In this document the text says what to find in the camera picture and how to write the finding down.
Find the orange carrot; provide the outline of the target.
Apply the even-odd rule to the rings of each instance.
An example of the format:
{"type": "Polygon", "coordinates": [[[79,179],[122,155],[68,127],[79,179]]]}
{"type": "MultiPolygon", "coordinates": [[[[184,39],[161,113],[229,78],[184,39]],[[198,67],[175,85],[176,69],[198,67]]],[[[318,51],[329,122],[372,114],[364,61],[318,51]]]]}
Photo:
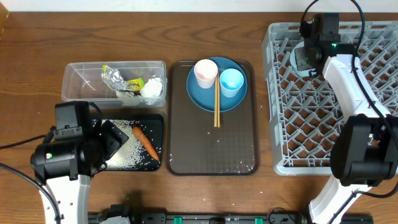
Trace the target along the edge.
{"type": "Polygon", "coordinates": [[[143,131],[135,126],[132,128],[132,133],[136,137],[137,140],[141,142],[141,144],[144,146],[145,150],[149,153],[149,155],[156,161],[159,161],[159,157],[150,143],[149,139],[146,137],[146,135],[143,133],[143,131]]]}

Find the white tissue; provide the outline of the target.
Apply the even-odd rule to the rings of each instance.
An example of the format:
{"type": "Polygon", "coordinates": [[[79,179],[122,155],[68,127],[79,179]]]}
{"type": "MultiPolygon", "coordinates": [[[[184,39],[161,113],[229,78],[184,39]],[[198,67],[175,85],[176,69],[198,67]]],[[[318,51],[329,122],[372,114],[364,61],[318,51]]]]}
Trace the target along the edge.
{"type": "Polygon", "coordinates": [[[147,105],[153,105],[162,93],[162,81],[160,78],[150,78],[140,90],[141,96],[147,105]]]}
{"type": "Polygon", "coordinates": [[[116,91],[116,96],[122,101],[123,106],[137,106],[143,101],[141,95],[135,95],[131,91],[116,91]]]}

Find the foil snack wrapper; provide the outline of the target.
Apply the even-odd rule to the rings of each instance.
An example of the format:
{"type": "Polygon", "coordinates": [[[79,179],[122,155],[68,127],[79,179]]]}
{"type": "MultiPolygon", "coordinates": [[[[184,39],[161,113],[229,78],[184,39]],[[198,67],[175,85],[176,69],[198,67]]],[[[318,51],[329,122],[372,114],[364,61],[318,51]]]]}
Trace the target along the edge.
{"type": "Polygon", "coordinates": [[[142,78],[125,80],[117,68],[103,65],[101,68],[102,81],[114,91],[139,91],[145,83],[142,78]]]}

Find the light blue rice bowl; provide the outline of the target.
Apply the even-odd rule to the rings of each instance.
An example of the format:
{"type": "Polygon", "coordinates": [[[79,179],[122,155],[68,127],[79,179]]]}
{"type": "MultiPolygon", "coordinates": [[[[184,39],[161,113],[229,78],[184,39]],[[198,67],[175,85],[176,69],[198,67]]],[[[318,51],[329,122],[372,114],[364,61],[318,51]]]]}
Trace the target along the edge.
{"type": "MultiPolygon", "coordinates": [[[[298,43],[296,46],[297,46],[297,47],[304,47],[304,41],[298,43]]],[[[294,69],[294,48],[292,49],[292,51],[291,51],[291,53],[290,53],[290,57],[289,57],[290,64],[291,64],[291,67],[292,67],[293,71],[295,71],[295,69],[294,69]]]]}

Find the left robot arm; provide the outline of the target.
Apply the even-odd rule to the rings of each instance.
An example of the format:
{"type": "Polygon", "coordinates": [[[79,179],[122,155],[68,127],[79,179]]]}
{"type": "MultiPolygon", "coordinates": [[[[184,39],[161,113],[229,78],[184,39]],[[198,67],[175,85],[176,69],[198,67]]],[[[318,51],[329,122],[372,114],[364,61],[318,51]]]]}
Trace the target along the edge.
{"type": "Polygon", "coordinates": [[[88,223],[91,179],[129,139],[111,121],[57,121],[31,155],[46,223],[88,223]]]}

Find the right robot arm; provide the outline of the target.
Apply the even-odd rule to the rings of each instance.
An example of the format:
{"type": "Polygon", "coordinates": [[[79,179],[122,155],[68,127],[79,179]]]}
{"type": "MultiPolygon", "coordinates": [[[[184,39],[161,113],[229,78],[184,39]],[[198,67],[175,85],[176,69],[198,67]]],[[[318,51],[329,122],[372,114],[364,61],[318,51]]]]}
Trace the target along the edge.
{"type": "Polygon", "coordinates": [[[376,98],[353,44],[297,44],[290,62],[300,76],[322,75],[345,124],[330,152],[332,175],[308,205],[311,223],[340,223],[361,195],[393,178],[397,170],[397,118],[376,98]]]}

